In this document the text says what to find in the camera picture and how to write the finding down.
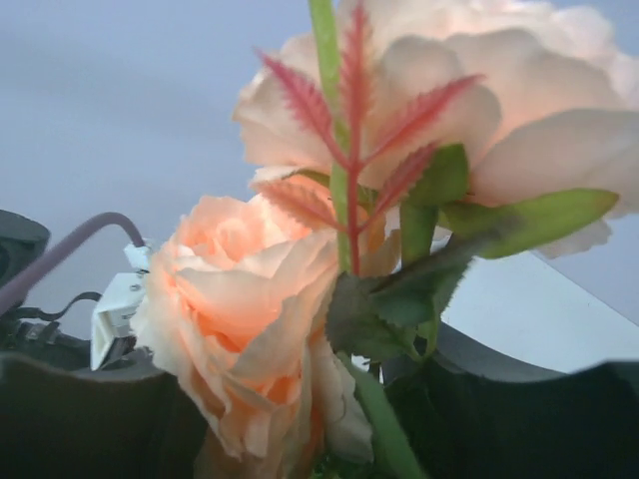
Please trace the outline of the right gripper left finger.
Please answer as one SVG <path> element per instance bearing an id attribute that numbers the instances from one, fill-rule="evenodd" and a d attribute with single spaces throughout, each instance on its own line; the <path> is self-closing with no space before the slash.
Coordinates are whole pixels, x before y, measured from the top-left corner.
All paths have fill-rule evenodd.
<path id="1" fill-rule="evenodd" d="M 1 355 L 4 478 L 190 478 L 206 429 L 143 350 L 97 371 Z"/>

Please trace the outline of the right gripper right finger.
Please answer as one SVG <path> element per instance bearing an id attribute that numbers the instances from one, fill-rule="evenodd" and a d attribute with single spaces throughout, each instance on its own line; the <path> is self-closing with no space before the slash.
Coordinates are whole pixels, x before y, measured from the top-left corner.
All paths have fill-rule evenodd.
<path id="1" fill-rule="evenodd" d="M 443 325 L 422 365 L 383 365 L 385 392 L 433 478 L 635 478 L 638 364 L 573 373 L 493 350 Z"/>

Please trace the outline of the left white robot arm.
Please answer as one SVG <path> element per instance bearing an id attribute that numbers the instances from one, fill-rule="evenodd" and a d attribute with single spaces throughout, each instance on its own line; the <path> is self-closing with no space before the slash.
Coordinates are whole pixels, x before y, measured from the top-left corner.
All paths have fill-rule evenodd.
<path id="1" fill-rule="evenodd" d="M 79 301 L 98 301 L 102 294 L 85 291 L 58 312 L 24 304 L 37 277 L 29 270 L 45 252 L 50 232 L 41 224 L 8 211 L 1 212 L 1 369 L 11 362 L 43 368 L 87 371 L 88 340 L 63 333 L 60 319 Z"/>

